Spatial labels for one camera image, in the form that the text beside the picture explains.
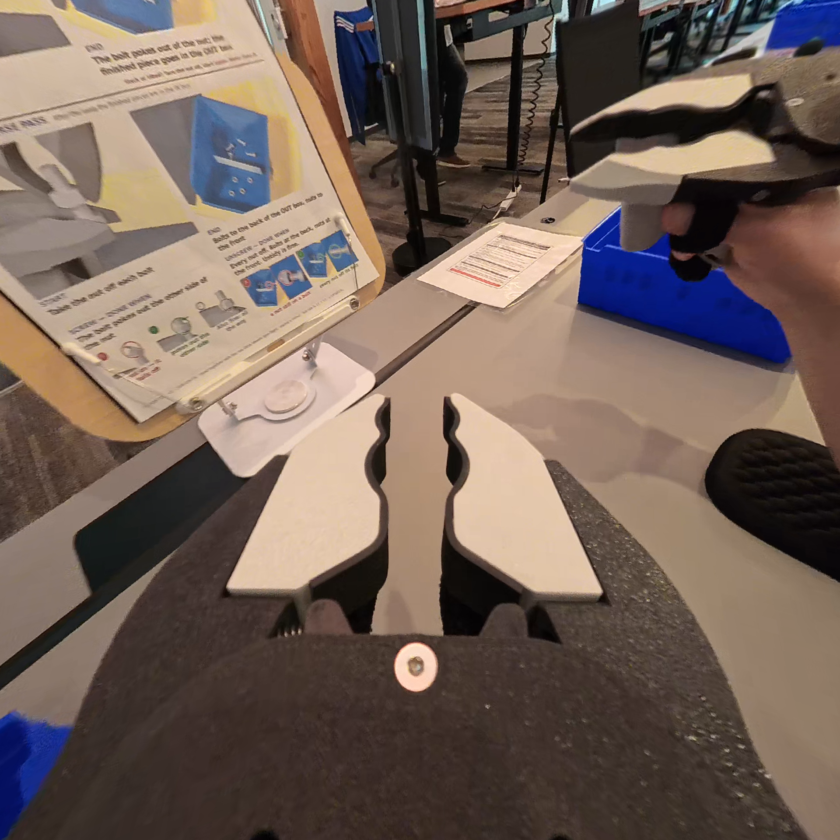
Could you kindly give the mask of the colour printed instruction sheet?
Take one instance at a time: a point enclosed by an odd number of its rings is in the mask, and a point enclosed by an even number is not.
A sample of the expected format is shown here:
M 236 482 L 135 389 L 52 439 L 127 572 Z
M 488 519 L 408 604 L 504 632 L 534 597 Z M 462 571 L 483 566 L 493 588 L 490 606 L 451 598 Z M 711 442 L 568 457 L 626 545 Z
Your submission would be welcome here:
M 373 281 L 254 2 L 2 2 L 2 296 L 141 423 Z

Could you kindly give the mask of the blue plastic bin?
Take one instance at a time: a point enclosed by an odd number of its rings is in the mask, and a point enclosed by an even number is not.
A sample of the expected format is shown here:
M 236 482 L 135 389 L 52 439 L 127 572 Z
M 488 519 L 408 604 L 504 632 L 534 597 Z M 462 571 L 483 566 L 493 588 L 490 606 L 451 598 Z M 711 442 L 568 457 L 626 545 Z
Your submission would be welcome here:
M 781 9 L 764 47 L 765 51 L 794 49 L 819 38 L 825 47 L 839 46 L 839 6 L 788 6 Z
M 735 287 L 721 269 L 706 279 L 679 279 L 669 264 L 667 238 L 625 251 L 621 211 L 584 237 L 578 302 L 649 327 L 783 364 L 790 346 L 777 318 Z

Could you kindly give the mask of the black textured wrist pad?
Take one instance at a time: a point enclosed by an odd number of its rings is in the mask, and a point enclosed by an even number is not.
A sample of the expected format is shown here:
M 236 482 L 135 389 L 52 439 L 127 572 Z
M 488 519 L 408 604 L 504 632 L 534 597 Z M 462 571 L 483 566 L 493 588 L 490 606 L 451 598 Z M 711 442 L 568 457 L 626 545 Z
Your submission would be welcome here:
M 712 505 L 741 530 L 839 581 L 839 471 L 828 447 L 742 430 L 714 453 L 704 483 Z

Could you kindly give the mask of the black office chair base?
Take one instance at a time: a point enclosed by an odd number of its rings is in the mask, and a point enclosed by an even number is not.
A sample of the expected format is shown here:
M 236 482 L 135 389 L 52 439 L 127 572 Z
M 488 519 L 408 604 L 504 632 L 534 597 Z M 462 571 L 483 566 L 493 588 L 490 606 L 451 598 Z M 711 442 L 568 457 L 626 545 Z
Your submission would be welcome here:
M 433 175 L 437 179 L 437 186 L 444 186 L 447 184 L 447 180 L 443 176 L 441 176 L 441 174 L 438 173 L 437 158 L 434 152 L 421 149 L 414 149 L 412 152 L 412 157 L 415 165 L 416 183 L 421 182 L 425 184 L 427 178 L 430 178 Z M 402 183 L 401 178 L 403 171 L 397 149 L 394 149 L 385 157 L 381 158 L 375 163 L 372 163 L 368 171 L 368 177 L 374 180 L 377 178 L 379 171 L 382 168 L 387 169 L 388 167 L 390 168 L 388 172 L 391 186 L 399 186 Z

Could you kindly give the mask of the rounded wooden board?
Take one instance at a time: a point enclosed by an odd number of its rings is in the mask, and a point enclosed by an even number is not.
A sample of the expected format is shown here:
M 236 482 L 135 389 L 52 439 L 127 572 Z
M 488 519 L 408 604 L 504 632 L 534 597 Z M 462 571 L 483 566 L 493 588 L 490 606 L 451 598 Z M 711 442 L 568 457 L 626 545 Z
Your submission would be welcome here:
M 319 315 L 310 317 L 285 336 L 269 342 L 264 349 L 253 352 L 203 389 L 192 392 L 186 398 L 185 406 L 179 403 L 168 406 L 141 423 L 135 422 L 92 379 L 90 373 L 72 360 L 6 296 L 2 296 L 2 366 L 86 434 L 132 444 L 165 436 L 269 368 L 302 351 L 305 345 L 322 338 L 326 332 L 373 302 L 382 291 L 385 260 L 362 201 L 353 163 L 346 161 L 318 92 L 307 75 L 287 54 L 278 55 L 276 61 L 355 233 L 354 241 L 372 257 L 373 281 L 335 302 Z

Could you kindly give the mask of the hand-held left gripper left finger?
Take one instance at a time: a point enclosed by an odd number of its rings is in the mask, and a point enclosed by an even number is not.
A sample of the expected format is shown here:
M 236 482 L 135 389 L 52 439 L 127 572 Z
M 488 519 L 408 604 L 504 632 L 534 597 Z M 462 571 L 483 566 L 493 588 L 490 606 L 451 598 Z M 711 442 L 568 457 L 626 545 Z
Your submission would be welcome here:
M 228 578 L 228 595 L 316 601 L 318 588 L 384 545 L 387 502 L 375 462 L 390 422 L 390 398 L 374 394 L 294 447 Z

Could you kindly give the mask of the paper sheet in plastic sleeve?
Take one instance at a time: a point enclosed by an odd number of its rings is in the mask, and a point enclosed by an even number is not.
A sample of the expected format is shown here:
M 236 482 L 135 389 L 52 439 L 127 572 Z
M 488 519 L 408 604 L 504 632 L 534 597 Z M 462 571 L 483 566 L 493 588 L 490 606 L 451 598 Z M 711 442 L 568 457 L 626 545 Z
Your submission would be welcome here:
M 582 246 L 581 237 L 502 223 L 449 251 L 419 280 L 466 301 L 503 310 L 551 277 Z

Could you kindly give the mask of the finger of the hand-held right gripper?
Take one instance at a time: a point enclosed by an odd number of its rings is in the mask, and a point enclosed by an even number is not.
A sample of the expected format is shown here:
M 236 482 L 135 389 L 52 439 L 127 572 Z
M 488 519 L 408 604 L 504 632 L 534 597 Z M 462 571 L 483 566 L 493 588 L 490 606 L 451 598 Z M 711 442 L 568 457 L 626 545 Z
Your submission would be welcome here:
M 664 235 L 662 213 L 693 175 L 774 162 L 768 143 L 740 131 L 714 133 L 690 143 L 674 134 L 621 138 L 601 161 L 570 179 L 573 193 L 621 204 L 621 247 L 638 252 Z
M 634 93 L 574 126 L 585 143 L 674 141 L 687 144 L 728 130 L 774 140 L 774 102 L 749 73 L 684 77 Z

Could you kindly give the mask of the blue hanging garment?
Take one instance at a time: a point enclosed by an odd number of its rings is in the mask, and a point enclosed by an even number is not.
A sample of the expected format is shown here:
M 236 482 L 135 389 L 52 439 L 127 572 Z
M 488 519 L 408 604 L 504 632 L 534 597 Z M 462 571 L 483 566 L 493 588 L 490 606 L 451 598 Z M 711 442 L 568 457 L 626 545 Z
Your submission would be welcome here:
M 380 50 L 372 6 L 333 14 L 339 80 L 350 136 L 365 145 L 370 130 L 385 124 Z

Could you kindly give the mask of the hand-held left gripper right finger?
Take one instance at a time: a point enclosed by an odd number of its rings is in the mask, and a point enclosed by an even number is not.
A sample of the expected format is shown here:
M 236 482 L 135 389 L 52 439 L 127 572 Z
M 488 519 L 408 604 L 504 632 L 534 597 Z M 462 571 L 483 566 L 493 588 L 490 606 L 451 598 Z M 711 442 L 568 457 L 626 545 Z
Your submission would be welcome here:
M 444 400 L 448 586 L 468 604 L 598 602 L 603 588 L 540 452 L 461 394 Z

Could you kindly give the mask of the person's right forearm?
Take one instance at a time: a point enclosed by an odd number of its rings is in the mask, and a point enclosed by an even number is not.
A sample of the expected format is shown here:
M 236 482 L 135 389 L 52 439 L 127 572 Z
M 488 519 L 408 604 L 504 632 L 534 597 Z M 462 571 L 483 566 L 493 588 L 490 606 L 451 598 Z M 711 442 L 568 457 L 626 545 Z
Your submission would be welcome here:
M 836 308 L 780 316 L 806 400 L 839 466 L 839 316 Z

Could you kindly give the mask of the black high-back chair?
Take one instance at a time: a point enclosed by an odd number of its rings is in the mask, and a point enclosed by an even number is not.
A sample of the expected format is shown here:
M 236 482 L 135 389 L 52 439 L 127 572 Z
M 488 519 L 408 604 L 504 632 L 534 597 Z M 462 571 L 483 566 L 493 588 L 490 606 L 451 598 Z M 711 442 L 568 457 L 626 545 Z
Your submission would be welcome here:
M 549 143 L 539 203 L 546 201 L 554 146 L 563 132 L 565 175 L 572 178 L 614 151 L 614 141 L 571 138 L 580 122 L 640 89 L 641 18 L 638 2 L 559 21 L 554 27 L 558 89 L 549 120 Z

